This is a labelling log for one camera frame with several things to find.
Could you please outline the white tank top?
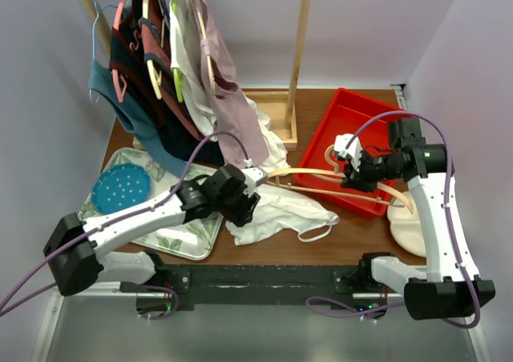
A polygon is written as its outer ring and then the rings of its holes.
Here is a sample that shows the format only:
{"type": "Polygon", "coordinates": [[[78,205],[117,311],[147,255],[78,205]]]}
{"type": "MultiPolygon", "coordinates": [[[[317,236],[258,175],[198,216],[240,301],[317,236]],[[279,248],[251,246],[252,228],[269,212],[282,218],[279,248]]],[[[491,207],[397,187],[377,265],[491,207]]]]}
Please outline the white tank top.
{"type": "Polygon", "coordinates": [[[325,238],[340,222],[338,214],[295,191],[263,185],[257,194],[260,201],[249,223],[243,227],[225,223],[237,246],[258,243],[284,229],[295,231],[302,243],[311,243],[325,238]]]}

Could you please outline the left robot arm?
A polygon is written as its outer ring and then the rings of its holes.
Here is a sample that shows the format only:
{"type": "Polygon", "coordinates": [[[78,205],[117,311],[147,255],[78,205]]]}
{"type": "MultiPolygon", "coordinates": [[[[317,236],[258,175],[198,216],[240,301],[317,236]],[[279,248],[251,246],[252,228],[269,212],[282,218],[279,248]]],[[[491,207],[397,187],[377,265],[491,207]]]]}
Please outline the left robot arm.
{"type": "Polygon", "coordinates": [[[170,191],[110,215],[82,221],[62,217],[43,254],[62,296],[73,296],[98,282],[128,282],[149,292],[166,282],[161,260],[142,251],[118,249],[159,229],[175,227],[213,214],[243,227],[260,200],[257,188],[267,179],[259,167],[224,165],[202,180],[181,179],[170,191]]]}

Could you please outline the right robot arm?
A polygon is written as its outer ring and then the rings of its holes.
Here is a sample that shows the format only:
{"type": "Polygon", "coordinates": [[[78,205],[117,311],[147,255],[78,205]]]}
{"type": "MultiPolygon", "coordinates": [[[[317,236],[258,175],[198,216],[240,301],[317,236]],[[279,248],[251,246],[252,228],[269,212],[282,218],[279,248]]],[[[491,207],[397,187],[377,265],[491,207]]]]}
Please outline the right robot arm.
{"type": "Polygon", "coordinates": [[[467,246],[455,196],[455,170],[446,140],[429,144],[422,136],[421,115],[406,111],[379,114],[353,134],[338,135],[337,159],[346,161],[342,186],[374,191],[382,180],[402,179],[418,212],[426,249],[426,268],[407,265],[390,253],[365,253],[357,283],[366,292],[382,285],[403,298],[414,320],[440,319],[458,328],[479,324],[481,308],[495,297],[492,281],[480,276],[467,246]],[[372,156],[359,136],[389,118],[390,153],[372,156]]]}

